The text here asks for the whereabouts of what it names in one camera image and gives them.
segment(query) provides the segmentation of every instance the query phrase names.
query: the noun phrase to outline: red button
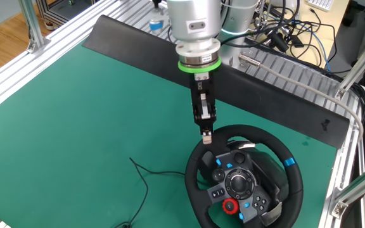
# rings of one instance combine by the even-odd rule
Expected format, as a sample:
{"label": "red button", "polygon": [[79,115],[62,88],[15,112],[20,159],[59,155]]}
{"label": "red button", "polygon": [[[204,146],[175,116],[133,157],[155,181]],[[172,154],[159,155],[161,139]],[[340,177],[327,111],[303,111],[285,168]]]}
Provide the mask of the red button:
{"label": "red button", "polygon": [[228,198],[223,201],[222,208],[228,215],[233,215],[239,210],[238,202],[233,198]]}

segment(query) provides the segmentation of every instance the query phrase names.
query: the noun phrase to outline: green light ring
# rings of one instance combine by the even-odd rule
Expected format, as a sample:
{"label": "green light ring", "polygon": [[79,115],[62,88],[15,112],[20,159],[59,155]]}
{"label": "green light ring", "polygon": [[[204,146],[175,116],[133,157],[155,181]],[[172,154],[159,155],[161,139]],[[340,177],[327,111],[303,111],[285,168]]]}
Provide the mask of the green light ring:
{"label": "green light ring", "polygon": [[212,70],[215,70],[216,68],[218,68],[220,65],[222,64],[222,60],[221,58],[218,59],[218,61],[216,61],[215,64],[213,64],[212,66],[207,66],[204,68],[189,68],[186,66],[183,66],[179,61],[178,61],[178,68],[186,73],[206,73]]}

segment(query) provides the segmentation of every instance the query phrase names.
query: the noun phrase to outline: steering wheel rim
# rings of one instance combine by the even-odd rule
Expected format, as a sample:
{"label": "steering wheel rim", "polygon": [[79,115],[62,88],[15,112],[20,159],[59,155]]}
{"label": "steering wheel rim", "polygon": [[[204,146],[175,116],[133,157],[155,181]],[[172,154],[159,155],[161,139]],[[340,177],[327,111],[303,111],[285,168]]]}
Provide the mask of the steering wheel rim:
{"label": "steering wheel rim", "polygon": [[[195,216],[202,228],[219,228],[208,214],[208,209],[212,205],[207,190],[201,190],[197,184],[197,171],[202,156],[211,151],[214,156],[228,153],[229,149],[226,144],[232,137],[244,137],[252,143],[261,143],[266,145],[276,154],[280,162],[285,167],[288,178],[289,193],[287,199],[283,202],[283,208],[279,218],[269,227],[290,228],[293,226],[301,211],[302,200],[304,197],[304,186],[302,176],[290,150],[272,134],[249,125],[230,125],[215,130],[212,136],[212,144],[204,145],[199,142],[193,150],[186,167],[185,185],[188,192],[189,200],[193,207]],[[244,223],[243,227],[264,227],[261,221],[254,220],[250,223]]]}

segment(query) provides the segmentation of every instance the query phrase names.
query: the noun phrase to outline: steering wheel hub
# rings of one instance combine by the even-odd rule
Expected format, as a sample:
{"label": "steering wheel hub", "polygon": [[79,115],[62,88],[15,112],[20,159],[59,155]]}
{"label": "steering wheel hub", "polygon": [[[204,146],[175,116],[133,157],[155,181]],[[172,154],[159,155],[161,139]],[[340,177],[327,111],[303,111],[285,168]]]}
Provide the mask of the steering wheel hub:
{"label": "steering wheel hub", "polygon": [[254,187],[254,176],[247,170],[238,168],[226,175],[225,188],[232,198],[245,200],[253,194]]}

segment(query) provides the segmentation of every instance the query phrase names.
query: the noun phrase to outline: black panel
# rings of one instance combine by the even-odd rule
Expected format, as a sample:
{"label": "black panel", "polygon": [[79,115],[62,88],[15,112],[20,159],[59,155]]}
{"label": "black panel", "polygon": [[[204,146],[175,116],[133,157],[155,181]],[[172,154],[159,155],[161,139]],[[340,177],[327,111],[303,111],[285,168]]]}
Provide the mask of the black panel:
{"label": "black panel", "polygon": [[[107,16],[100,16],[83,46],[189,87],[188,74],[177,67],[175,44]],[[214,79],[218,100],[336,148],[342,146],[349,128],[347,118],[230,66],[221,65]]]}

